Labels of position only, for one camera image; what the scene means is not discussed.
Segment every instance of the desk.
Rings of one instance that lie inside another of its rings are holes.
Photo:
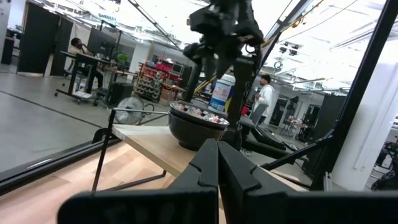
[[[178,144],[176,138],[170,133],[168,126],[114,124],[112,133],[174,177],[178,177],[195,156],[194,151],[185,149]],[[278,175],[297,179],[293,176],[276,170],[268,171],[264,169],[264,172],[274,176],[292,189],[306,191],[306,189]]]
[[[287,124],[284,124],[284,128],[281,131],[281,134],[286,135],[292,139],[296,139],[297,137],[297,128],[307,128],[306,124],[298,124],[296,120],[288,121]]]
[[[74,92],[73,92],[73,86],[75,84],[76,73],[77,73],[77,70],[78,70],[78,67],[79,67],[79,63],[85,63],[85,64],[88,64],[88,65],[91,65],[91,70],[90,70],[90,72],[88,74],[86,88],[85,88],[85,92],[88,93],[88,94],[91,94],[91,89],[93,88],[93,82],[94,82],[94,76],[91,75],[91,71],[92,70],[96,70],[98,62],[105,63],[105,64],[107,64],[108,62],[104,61],[104,60],[101,60],[99,58],[90,56],[90,55],[85,55],[85,54],[71,54],[69,52],[64,52],[64,51],[61,51],[61,53],[64,54],[65,56],[67,56],[67,57],[70,57],[70,58],[74,59],[75,63],[73,64],[72,77],[71,77],[71,79],[69,81],[68,91],[63,91],[63,90],[57,89],[56,93],[55,93],[55,96],[57,96],[58,93],[63,93],[63,94],[68,95],[70,97],[73,97],[73,98],[76,98],[78,100],[81,100],[82,97],[75,95]]]

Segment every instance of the ceiling light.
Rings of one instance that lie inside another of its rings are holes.
[[[298,45],[293,45],[292,48],[297,50],[297,49],[299,49],[299,46]],[[297,55],[297,51],[296,50],[289,50],[289,55],[290,56]]]
[[[286,47],[289,46],[289,44],[287,42],[284,42],[283,45],[286,46]],[[279,52],[282,53],[282,54],[285,53],[286,50],[287,50],[286,47],[280,47],[279,48]]]

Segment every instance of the wooden floor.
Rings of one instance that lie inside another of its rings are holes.
[[[91,189],[99,156],[97,153],[87,157],[0,197],[0,223],[56,223],[58,208],[66,199]],[[119,143],[106,153],[98,190],[161,174],[162,171],[131,146]],[[174,177],[167,174],[162,179],[132,189],[164,188],[173,180]]]

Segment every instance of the white container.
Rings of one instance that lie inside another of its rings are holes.
[[[235,77],[232,75],[223,75],[220,80],[217,80],[216,86],[211,96],[209,110],[215,113],[226,114],[228,111],[231,98],[234,93]]]

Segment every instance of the man in white shirt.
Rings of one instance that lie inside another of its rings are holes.
[[[263,112],[258,124],[262,124],[266,118],[269,116],[270,107],[272,104],[272,94],[274,93],[274,87],[270,86],[271,76],[270,75],[262,75],[260,79],[260,85],[262,85],[261,91],[256,95],[256,103],[254,104],[254,110],[260,104],[266,104],[268,107]]]

